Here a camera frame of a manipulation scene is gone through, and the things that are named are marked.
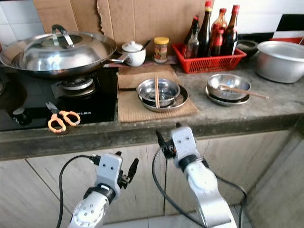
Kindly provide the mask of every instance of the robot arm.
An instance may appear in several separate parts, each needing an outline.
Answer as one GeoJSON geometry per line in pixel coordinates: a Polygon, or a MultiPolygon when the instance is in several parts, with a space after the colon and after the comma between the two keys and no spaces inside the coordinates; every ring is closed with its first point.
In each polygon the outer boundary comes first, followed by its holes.
{"type": "Polygon", "coordinates": [[[192,130],[179,127],[171,132],[172,140],[168,142],[163,140],[160,133],[157,136],[165,157],[173,157],[175,166],[184,172],[204,227],[236,228],[229,206],[219,193],[215,174],[205,167],[196,149],[192,130]]]}
{"type": "Polygon", "coordinates": [[[118,199],[121,188],[126,189],[131,183],[137,169],[138,159],[132,163],[128,176],[121,170],[121,152],[95,156],[94,164],[98,164],[95,187],[89,188],[84,199],[76,206],[68,228],[102,227],[106,210],[113,200],[118,199]]]}

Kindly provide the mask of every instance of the black stove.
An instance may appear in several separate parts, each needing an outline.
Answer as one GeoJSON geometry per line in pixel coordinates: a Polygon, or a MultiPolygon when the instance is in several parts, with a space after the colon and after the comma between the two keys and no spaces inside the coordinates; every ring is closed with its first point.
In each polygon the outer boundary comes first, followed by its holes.
{"type": "Polygon", "coordinates": [[[52,113],[46,102],[74,111],[81,123],[113,121],[118,68],[100,68],[75,81],[51,81],[0,71],[0,131],[47,127],[52,113]]]}

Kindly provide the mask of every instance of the scissors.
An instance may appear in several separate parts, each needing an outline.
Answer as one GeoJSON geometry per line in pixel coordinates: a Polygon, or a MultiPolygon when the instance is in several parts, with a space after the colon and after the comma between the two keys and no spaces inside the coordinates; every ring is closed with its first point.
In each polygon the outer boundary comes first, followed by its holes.
{"type": "Polygon", "coordinates": [[[64,131],[67,129],[66,125],[63,123],[63,121],[62,121],[60,118],[58,118],[57,114],[62,115],[62,116],[63,116],[63,119],[64,119],[69,125],[71,125],[71,126],[73,126],[73,127],[77,126],[77,125],[80,123],[80,116],[79,116],[77,113],[72,112],[72,111],[70,111],[70,112],[67,112],[67,111],[60,111],[60,110],[59,110],[54,104],[52,104],[51,102],[46,103],[46,105],[47,105],[47,108],[52,112],[51,119],[50,119],[50,120],[48,121],[48,123],[47,123],[49,129],[50,129],[52,132],[54,132],[54,133],[60,133],[60,132],[64,132],[64,131]],[[72,121],[70,120],[70,118],[68,118],[68,115],[73,115],[73,116],[75,116],[75,117],[77,118],[77,121],[76,121],[76,122],[72,122],[72,121]],[[53,122],[57,122],[57,123],[61,126],[61,128],[60,128],[60,129],[56,129],[56,128],[52,127],[52,123],[53,123],[53,122]]]}

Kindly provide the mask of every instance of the concrete countertop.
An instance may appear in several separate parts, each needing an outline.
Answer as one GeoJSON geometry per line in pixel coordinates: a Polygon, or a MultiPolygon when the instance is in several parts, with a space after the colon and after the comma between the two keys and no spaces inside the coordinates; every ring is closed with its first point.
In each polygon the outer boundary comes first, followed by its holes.
{"type": "Polygon", "coordinates": [[[250,97],[246,104],[223,107],[205,94],[207,79],[216,74],[185,74],[173,66],[199,113],[191,116],[136,122],[92,123],[53,134],[47,128],[0,132],[0,160],[82,152],[138,143],[156,143],[155,130],[168,137],[176,122],[192,127],[195,137],[298,128],[303,132],[304,78],[294,84],[268,81],[255,73],[256,57],[226,73],[247,78],[252,91],[269,99],[250,97]]]}

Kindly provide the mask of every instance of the black cable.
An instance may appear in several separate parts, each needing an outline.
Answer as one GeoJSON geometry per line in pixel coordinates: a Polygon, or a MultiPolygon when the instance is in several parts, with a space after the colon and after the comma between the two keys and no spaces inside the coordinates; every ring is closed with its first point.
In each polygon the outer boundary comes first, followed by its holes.
{"type": "Polygon", "coordinates": [[[58,218],[58,222],[57,222],[57,226],[56,228],[60,228],[61,225],[61,220],[62,220],[62,214],[63,214],[63,191],[62,191],[62,174],[63,171],[65,170],[66,166],[74,159],[76,158],[88,158],[88,159],[92,159],[92,156],[87,156],[87,155],[78,155],[75,156],[73,158],[71,158],[70,160],[68,160],[65,165],[62,167],[60,174],[59,174],[59,194],[60,194],[60,211],[59,211],[59,218],[58,218]]]}
{"type": "Polygon", "coordinates": [[[241,228],[241,227],[242,227],[241,225],[242,225],[242,223],[243,223],[242,213],[243,213],[243,209],[245,208],[245,206],[246,206],[246,204],[247,204],[247,197],[248,197],[248,195],[247,195],[246,191],[244,190],[244,188],[243,188],[242,186],[237,185],[237,184],[235,184],[235,183],[232,183],[232,182],[230,182],[230,181],[228,181],[228,180],[225,180],[224,178],[218,176],[217,174],[215,174],[215,176],[216,176],[220,181],[222,181],[222,182],[224,182],[224,183],[226,183],[226,184],[232,186],[232,187],[235,188],[235,189],[238,189],[239,191],[241,191],[241,192],[244,194],[244,198],[243,198],[243,200],[242,200],[242,205],[241,205],[241,208],[240,208],[240,210],[239,210],[239,215],[238,215],[238,227],[241,228]]]}
{"type": "MultiPolygon", "coordinates": [[[[152,176],[153,176],[153,179],[154,179],[154,182],[158,188],[158,190],[161,192],[161,194],[164,196],[164,198],[182,215],[184,215],[185,217],[187,217],[188,219],[190,219],[192,222],[198,224],[199,226],[203,227],[203,228],[206,228],[200,221],[196,220],[195,218],[193,218],[192,216],[190,216],[187,212],[185,212],[182,208],[180,208],[167,194],[166,192],[162,189],[161,185],[159,184],[158,180],[157,180],[157,177],[156,177],[156,174],[155,174],[155,161],[156,161],[156,158],[157,156],[159,155],[159,153],[162,151],[161,148],[159,148],[159,150],[155,153],[154,155],[154,158],[153,158],[153,162],[152,162],[152,176]]],[[[226,184],[229,184],[231,185],[232,187],[238,189],[239,191],[241,191],[243,194],[244,194],[244,198],[243,198],[243,201],[242,201],[242,205],[241,205],[241,209],[239,211],[239,220],[238,220],[238,224],[239,224],[239,228],[241,228],[242,226],[242,212],[243,212],[243,208],[246,206],[246,203],[247,203],[247,193],[246,191],[244,190],[243,187],[235,184],[235,183],[232,183],[228,180],[225,180],[224,178],[218,176],[217,174],[215,174],[215,176],[222,182],[226,183],[226,184]]]]}
{"type": "Polygon", "coordinates": [[[153,162],[152,162],[152,176],[154,179],[154,182],[158,188],[158,190],[161,192],[161,194],[164,196],[164,198],[182,215],[186,216],[188,219],[190,219],[192,222],[198,224],[199,226],[206,228],[203,223],[200,221],[196,220],[192,216],[190,216],[187,212],[185,212],[183,209],[181,209],[167,194],[166,192],[162,189],[161,185],[159,184],[156,174],[155,174],[155,161],[156,157],[159,155],[161,152],[161,149],[159,149],[156,154],[154,155],[153,162]]]}

